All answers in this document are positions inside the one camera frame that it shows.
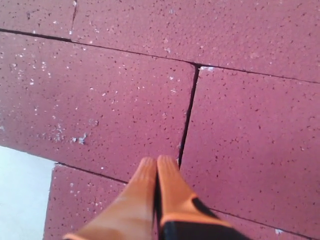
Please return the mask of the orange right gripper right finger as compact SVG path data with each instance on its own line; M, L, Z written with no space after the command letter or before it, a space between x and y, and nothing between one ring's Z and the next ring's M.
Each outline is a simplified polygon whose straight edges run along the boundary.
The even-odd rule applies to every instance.
M157 229L160 240L245 240L214 214L182 177L177 161L157 158Z

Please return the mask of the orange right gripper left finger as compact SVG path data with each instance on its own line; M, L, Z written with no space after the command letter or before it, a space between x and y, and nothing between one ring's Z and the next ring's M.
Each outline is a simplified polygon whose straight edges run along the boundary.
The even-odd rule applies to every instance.
M157 162L144 157L120 195L97 217L65 240L151 240Z

